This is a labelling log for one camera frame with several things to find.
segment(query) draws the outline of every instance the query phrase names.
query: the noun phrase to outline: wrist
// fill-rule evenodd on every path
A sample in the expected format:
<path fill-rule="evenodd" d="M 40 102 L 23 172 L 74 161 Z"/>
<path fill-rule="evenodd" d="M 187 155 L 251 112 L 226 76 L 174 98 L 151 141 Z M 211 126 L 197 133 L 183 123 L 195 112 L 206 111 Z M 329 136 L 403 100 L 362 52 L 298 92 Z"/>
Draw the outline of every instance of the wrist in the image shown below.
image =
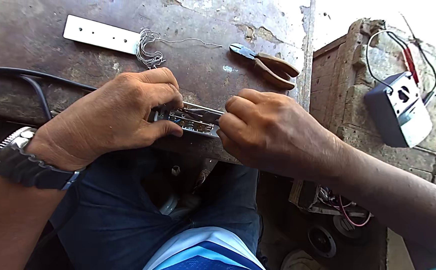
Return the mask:
<path fill-rule="evenodd" d="M 34 154 L 45 163 L 66 171 L 81 169 L 93 161 L 93 159 L 82 159 L 72 155 L 40 130 L 36 132 L 33 139 L 26 146 L 25 152 Z"/>

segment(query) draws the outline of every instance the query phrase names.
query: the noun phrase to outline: blue jeans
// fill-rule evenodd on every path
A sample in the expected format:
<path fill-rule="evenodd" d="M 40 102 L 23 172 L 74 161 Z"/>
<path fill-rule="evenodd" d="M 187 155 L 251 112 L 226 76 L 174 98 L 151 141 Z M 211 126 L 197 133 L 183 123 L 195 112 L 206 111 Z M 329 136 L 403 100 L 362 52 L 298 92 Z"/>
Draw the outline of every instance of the blue jeans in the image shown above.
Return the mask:
<path fill-rule="evenodd" d="M 140 181 L 157 161 L 149 148 L 107 153 L 77 186 L 80 201 L 58 236 L 77 270 L 142 269 L 172 236 L 191 228 L 216 226 L 235 233 L 256 252 L 259 217 L 258 171 L 219 162 L 203 183 L 203 203 L 185 220 L 162 215 Z M 70 190 L 50 219 L 57 227 L 76 206 Z"/>

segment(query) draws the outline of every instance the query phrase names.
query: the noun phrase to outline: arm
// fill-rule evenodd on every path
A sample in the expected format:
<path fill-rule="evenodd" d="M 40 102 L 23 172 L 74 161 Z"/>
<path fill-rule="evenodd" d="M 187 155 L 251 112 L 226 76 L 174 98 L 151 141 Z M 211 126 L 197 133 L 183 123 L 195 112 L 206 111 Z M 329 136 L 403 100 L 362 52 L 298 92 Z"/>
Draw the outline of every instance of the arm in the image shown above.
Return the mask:
<path fill-rule="evenodd" d="M 239 161 L 315 179 L 436 251 L 436 185 L 343 143 L 287 96 L 243 89 L 226 110 L 218 134 Z"/>
<path fill-rule="evenodd" d="M 59 169 L 80 169 L 113 150 L 151 145 L 183 130 L 171 121 L 148 123 L 150 109 L 182 107 L 170 70 L 123 73 L 42 126 L 26 148 Z M 23 269 L 65 191 L 14 184 L 0 176 L 0 269 Z"/>

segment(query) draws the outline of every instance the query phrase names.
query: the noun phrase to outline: right hand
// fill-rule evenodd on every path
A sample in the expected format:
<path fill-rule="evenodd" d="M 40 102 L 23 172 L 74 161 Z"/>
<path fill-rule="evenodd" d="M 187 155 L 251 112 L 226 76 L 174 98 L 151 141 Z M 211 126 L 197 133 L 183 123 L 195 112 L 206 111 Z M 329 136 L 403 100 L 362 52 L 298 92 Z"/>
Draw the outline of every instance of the right hand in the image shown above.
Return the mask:
<path fill-rule="evenodd" d="M 243 89 L 225 108 L 217 133 L 244 165 L 293 178 L 341 174 L 347 144 L 292 98 Z"/>
<path fill-rule="evenodd" d="M 165 103 L 183 107 L 169 69 L 121 73 L 38 129 L 26 151 L 73 171 L 107 152 L 146 147 L 169 134 L 180 137 L 183 129 L 171 121 L 147 121 L 151 108 Z"/>

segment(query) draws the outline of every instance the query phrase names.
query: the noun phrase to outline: watch strap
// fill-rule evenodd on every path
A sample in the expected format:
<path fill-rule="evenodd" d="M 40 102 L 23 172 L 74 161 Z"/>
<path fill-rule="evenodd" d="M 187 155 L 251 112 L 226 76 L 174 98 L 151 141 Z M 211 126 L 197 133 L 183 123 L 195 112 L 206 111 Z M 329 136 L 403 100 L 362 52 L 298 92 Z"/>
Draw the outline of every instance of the watch strap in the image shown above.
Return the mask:
<path fill-rule="evenodd" d="M 25 187 L 67 189 L 83 170 L 66 171 L 47 165 L 22 148 L 11 146 L 6 160 L 0 162 L 0 175 Z"/>

